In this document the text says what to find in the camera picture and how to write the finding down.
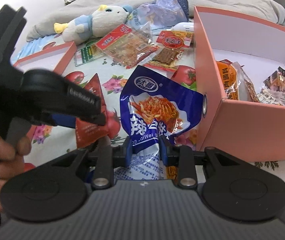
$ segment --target pink box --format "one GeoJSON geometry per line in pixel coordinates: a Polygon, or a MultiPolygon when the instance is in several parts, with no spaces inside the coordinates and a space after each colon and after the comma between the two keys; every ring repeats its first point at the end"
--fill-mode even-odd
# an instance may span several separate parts
{"type": "Polygon", "coordinates": [[[195,7],[194,32],[197,90],[207,97],[197,150],[214,146],[248,162],[285,160],[285,106],[227,99],[216,64],[229,59],[244,65],[257,92],[279,66],[285,68],[285,27],[195,7]]]}

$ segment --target yellow package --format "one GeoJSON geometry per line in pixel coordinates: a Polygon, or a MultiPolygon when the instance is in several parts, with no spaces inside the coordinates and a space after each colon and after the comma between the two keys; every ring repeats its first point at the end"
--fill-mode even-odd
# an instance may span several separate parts
{"type": "Polygon", "coordinates": [[[237,71],[233,66],[217,61],[219,74],[228,99],[239,100],[237,71]]]}

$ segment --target silver rivet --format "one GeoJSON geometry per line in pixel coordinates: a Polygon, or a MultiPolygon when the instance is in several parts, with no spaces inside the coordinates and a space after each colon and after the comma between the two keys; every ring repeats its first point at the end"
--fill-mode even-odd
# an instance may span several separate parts
{"type": "Polygon", "coordinates": [[[94,179],[94,184],[98,187],[106,186],[109,183],[109,180],[106,178],[96,178],[94,179]]]}
{"type": "Polygon", "coordinates": [[[180,183],[184,186],[193,186],[196,184],[196,181],[193,178],[183,178],[180,180],[180,183]]]}
{"type": "Polygon", "coordinates": [[[203,98],[203,117],[206,117],[207,114],[207,96],[204,95],[203,98]]]}

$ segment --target stuffed animal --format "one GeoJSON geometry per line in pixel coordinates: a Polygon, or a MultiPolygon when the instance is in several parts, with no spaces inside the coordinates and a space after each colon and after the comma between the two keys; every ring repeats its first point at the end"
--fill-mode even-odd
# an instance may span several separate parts
{"type": "Polygon", "coordinates": [[[92,15],[82,15],[69,23],[55,23],[56,33],[62,33],[64,42],[74,41],[77,45],[90,37],[103,37],[122,23],[133,8],[130,5],[101,5],[92,15]]]}

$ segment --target plastic wrapper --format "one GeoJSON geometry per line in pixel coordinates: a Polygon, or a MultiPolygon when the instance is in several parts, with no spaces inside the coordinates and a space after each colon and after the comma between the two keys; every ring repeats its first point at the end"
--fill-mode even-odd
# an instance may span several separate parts
{"type": "Polygon", "coordinates": [[[156,42],[161,44],[157,55],[144,66],[175,72],[184,48],[189,48],[193,33],[182,31],[161,31],[156,42]]]}
{"type": "Polygon", "coordinates": [[[98,58],[103,52],[95,45],[99,39],[94,39],[86,43],[86,46],[75,53],[75,66],[83,65],[98,58]]]}
{"type": "Polygon", "coordinates": [[[220,77],[228,99],[257,102],[252,81],[238,62],[217,61],[220,77]]]}
{"type": "Polygon", "coordinates": [[[264,82],[261,93],[268,93],[277,102],[285,105],[285,70],[279,67],[264,82]]]}
{"type": "Polygon", "coordinates": [[[171,27],[179,22],[188,22],[188,0],[155,0],[150,4],[142,4],[130,15],[127,24],[139,29],[151,22],[153,35],[158,35],[165,27],[171,27]]]}
{"type": "Polygon", "coordinates": [[[144,35],[124,24],[104,36],[96,46],[128,69],[159,48],[148,43],[144,35]]]}
{"type": "Polygon", "coordinates": [[[277,106],[284,106],[284,104],[277,100],[273,94],[270,93],[270,89],[262,89],[260,93],[257,94],[258,100],[264,104],[272,104],[277,106]]]}
{"type": "MultiPolygon", "coordinates": [[[[92,79],[84,86],[84,89],[101,98],[101,112],[106,116],[106,103],[100,86],[98,74],[95,74],[92,77],[92,79]]],[[[77,148],[84,148],[99,138],[108,135],[109,133],[107,124],[104,126],[99,126],[93,123],[82,121],[79,118],[76,118],[75,131],[77,148]]]]}
{"type": "Polygon", "coordinates": [[[121,124],[132,139],[128,168],[117,168],[116,179],[161,179],[158,137],[175,137],[201,119],[203,95],[143,66],[137,66],[121,92],[121,124]]]}

